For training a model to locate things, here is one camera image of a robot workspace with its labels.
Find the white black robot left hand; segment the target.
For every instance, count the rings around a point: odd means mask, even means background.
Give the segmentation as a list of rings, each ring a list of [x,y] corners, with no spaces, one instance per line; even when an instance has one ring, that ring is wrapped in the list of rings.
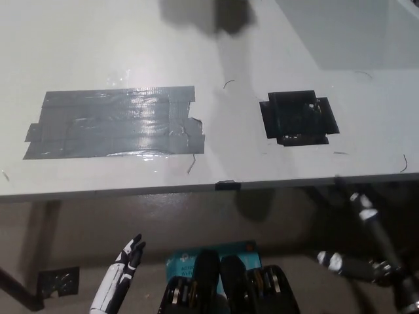
[[[121,250],[109,266],[90,306],[89,313],[118,313],[141,264],[146,243],[138,234]]]

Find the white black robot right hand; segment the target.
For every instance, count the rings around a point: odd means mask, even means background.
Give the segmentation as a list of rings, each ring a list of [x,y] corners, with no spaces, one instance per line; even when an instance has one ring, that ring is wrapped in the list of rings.
[[[378,209],[364,189],[350,188],[343,177],[335,177],[334,182],[338,191],[348,200],[349,208],[357,220],[371,237],[382,260],[366,261],[339,252],[320,251],[316,254],[318,264],[342,277],[371,282],[384,287],[395,286],[396,283],[405,279],[414,279],[384,228]]]

